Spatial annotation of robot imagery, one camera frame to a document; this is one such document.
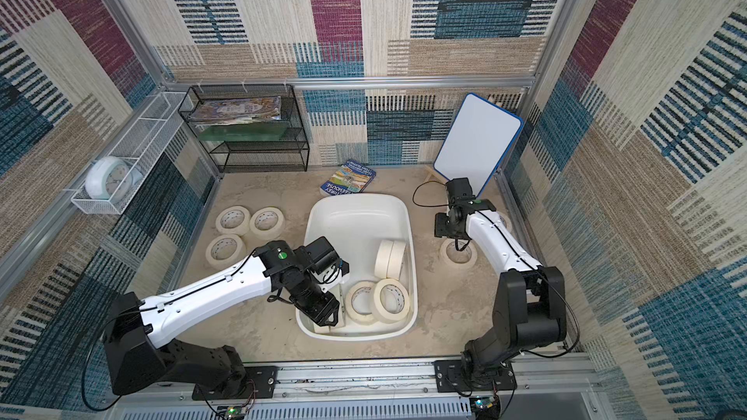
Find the masking tape roll beneath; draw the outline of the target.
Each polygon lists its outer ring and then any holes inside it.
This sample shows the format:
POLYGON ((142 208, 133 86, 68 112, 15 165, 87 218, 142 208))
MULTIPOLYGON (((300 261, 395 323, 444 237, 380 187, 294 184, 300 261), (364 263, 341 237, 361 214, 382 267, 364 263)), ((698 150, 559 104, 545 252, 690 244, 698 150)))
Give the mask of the masking tape roll beneath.
POLYGON ((445 240, 440 249, 441 262, 454 270, 469 270, 478 258, 478 251, 472 243, 457 248, 455 240, 445 240))

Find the masking tape roll two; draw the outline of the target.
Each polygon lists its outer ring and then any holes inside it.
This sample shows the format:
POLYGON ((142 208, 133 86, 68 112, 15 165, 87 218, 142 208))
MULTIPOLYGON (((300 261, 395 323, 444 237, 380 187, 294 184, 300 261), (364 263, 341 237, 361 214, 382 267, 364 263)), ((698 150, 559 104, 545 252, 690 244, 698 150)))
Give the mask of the masking tape roll two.
POLYGON ((501 212, 501 211, 498 212, 498 215, 501 219, 501 222, 504 224, 505 228, 507 229, 507 231, 509 231, 509 233, 513 233, 514 227, 509 216, 505 212, 501 212))

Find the masking tape roll one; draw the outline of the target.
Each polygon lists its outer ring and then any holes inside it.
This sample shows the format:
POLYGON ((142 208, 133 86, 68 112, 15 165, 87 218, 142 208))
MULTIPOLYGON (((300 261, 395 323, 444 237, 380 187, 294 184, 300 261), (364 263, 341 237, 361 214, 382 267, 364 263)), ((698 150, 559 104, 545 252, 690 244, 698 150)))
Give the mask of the masking tape roll one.
POLYGON ((276 207, 266 207, 255 212, 250 223, 250 231, 256 237, 271 241, 280 237, 285 228, 285 217, 276 207))

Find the masking tape roll five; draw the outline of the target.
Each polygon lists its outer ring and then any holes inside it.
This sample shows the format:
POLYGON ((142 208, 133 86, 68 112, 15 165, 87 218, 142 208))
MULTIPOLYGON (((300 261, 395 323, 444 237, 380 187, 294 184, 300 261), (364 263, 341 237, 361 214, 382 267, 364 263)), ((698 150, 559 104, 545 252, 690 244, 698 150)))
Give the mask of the masking tape roll five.
POLYGON ((242 238, 235 234, 223 234, 213 239, 205 250, 208 264, 216 270, 224 270, 245 259, 248 252, 242 238))

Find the masking tape roll three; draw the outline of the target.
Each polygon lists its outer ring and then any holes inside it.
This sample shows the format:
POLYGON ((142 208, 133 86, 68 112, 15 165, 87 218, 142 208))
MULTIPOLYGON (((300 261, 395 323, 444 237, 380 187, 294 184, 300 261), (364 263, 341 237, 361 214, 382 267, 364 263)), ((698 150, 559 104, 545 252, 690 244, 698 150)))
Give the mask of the masking tape roll three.
POLYGON ((232 206, 223 210, 215 221, 221 235, 245 236, 250 233, 251 213, 244 206, 232 206))

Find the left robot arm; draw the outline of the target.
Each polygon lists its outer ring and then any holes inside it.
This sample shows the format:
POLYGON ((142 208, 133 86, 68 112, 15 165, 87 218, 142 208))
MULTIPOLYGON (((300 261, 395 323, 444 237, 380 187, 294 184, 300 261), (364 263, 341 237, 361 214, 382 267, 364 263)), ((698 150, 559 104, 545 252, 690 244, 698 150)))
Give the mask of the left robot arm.
POLYGON ((116 396, 137 393, 157 382, 195 385, 216 399, 246 395, 249 377, 231 346, 208 348, 178 340, 202 321, 245 301, 266 297, 293 305, 319 327, 338 324, 334 286, 349 274, 326 237, 291 249, 270 241, 225 270, 165 294, 117 297, 102 329, 103 347, 116 396))

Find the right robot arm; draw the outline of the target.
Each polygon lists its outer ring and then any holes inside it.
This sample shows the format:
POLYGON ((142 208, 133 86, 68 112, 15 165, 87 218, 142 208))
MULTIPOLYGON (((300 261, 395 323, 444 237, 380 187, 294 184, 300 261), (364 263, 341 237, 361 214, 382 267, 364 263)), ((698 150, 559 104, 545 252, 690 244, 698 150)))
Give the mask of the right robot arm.
POLYGON ((492 327, 466 343, 461 367, 445 379, 457 391, 513 389, 511 359, 567 336, 564 276, 546 268, 513 237, 494 205, 473 195, 466 178, 445 183, 447 211, 435 216, 435 235, 480 247, 498 275, 492 327))

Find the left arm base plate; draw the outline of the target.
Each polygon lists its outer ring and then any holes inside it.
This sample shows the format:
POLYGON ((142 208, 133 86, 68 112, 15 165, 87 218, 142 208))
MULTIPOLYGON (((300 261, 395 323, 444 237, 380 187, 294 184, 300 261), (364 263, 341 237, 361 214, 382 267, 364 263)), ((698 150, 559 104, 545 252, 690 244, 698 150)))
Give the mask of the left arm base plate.
POLYGON ((274 396, 278 366, 245 366, 244 377, 238 383, 210 391, 198 385, 192 392, 193 401, 266 400, 274 396))

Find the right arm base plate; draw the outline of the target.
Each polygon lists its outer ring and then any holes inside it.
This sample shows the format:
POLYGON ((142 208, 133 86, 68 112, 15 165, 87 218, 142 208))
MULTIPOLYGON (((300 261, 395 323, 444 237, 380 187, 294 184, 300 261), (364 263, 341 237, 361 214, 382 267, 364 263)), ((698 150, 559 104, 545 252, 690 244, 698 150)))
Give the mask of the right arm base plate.
POLYGON ((462 360, 441 359, 433 363, 439 393, 475 394, 476 392, 510 392, 517 381, 510 363, 487 369, 465 367, 462 360))

